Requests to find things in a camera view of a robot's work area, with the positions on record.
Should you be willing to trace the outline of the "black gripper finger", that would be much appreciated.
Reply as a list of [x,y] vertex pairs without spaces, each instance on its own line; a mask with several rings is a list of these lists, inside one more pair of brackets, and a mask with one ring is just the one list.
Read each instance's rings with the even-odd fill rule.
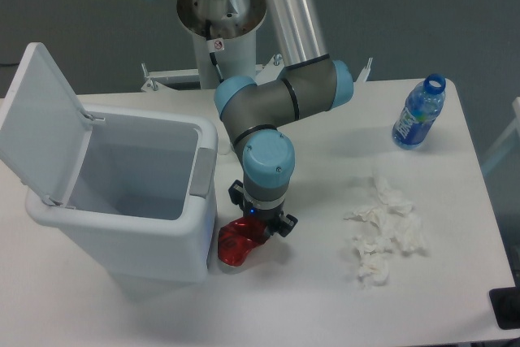
[[228,195],[233,205],[244,205],[244,185],[240,180],[235,180],[228,188]]
[[297,218],[290,214],[281,213],[275,219],[275,233],[278,233],[282,237],[286,237],[292,232],[297,225]]

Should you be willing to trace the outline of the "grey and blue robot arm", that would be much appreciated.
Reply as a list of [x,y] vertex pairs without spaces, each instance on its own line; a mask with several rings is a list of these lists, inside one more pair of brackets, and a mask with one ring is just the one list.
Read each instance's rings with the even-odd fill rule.
[[[295,152],[280,128],[348,102],[349,69],[330,58],[313,0],[177,0],[176,12],[201,43],[201,85],[214,90],[219,118],[243,169],[230,198],[262,236],[286,236],[297,224],[284,212]],[[232,42],[253,36],[267,16],[284,65],[273,80],[259,84],[253,51],[234,49]]]

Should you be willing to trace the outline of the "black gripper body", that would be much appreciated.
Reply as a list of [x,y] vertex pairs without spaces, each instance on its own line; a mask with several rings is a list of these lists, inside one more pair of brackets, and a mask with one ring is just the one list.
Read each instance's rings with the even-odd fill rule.
[[275,207],[267,208],[255,206],[241,196],[237,205],[243,212],[243,217],[236,223],[239,233],[276,233],[280,230],[284,199],[276,202]]

